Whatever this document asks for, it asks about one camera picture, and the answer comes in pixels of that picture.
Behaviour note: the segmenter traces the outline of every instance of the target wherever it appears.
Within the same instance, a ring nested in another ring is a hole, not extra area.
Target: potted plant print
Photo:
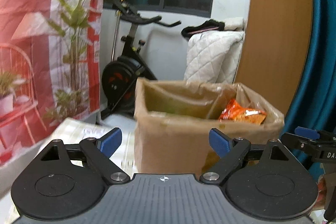
[[[25,82],[19,75],[0,72],[0,117],[13,111],[15,90]]]
[[[83,92],[77,90],[73,92],[71,89],[59,89],[55,93],[56,107],[46,109],[45,118],[62,122],[67,117],[75,117],[85,111],[88,99],[83,98]]]

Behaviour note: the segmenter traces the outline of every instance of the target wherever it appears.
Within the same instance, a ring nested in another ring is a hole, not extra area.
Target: metal screw
[[[208,172],[203,175],[205,180],[214,181],[219,179],[219,175],[215,172]]]
[[[110,178],[115,180],[115,181],[123,181],[127,178],[127,174],[122,173],[122,172],[116,172],[116,173],[113,173],[110,176]]]

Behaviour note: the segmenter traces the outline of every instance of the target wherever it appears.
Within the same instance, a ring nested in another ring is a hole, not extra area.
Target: metal pole
[[[121,16],[121,12],[120,11],[116,11],[116,16],[117,16],[117,22],[115,24],[115,30],[114,30],[114,37],[113,37],[113,44],[112,44],[112,56],[111,56],[111,62],[114,59],[114,52],[116,50],[116,44],[117,44],[117,37],[118,37],[118,30],[119,30],[119,24],[120,24],[120,16]]]
[[[115,24],[115,30],[114,30],[114,37],[113,37],[113,44],[112,44],[112,56],[111,56],[111,62],[114,59],[114,52],[116,50],[116,42],[117,42],[117,36],[118,36],[118,30],[119,30],[119,23],[120,23],[120,12],[117,12],[117,22]]]

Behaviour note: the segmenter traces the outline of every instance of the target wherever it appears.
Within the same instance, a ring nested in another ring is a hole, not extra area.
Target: circular pad
[[[28,171],[26,175],[24,170],[13,183],[11,196],[21,215],[35,219],[57,220],[78,215],[94,206],[105,189],[100,176],[66,161]]]
[[[256,180],[257,189],[268,196],[285,196],[294,190],[294,182],[283,175],[268,174]]]
[[[35,185],[35,189],[45,196],[60,196],[69,193],[75,182],[66,175],[48,175],[40,178]]]
[[[309,173],[303,167],[270,166],[259,163],[235,172],[226,184],[229,200],[242,212],[268,220],[291,219],[310,210],[318,190]]]

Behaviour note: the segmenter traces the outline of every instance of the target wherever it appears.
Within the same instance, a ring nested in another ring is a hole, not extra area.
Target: white floor
[[[121,131],[130,132],[134,131],[136,124],[136,121],[132,118],[113,114],[103,121],[102,126],[105,125],[112,128],[119,127]],[[6,195],[3,196],[3,198],[0,198],[0,224],[3,224],[5,222],[9,214],[11,205],[11,193],[8,192]]]

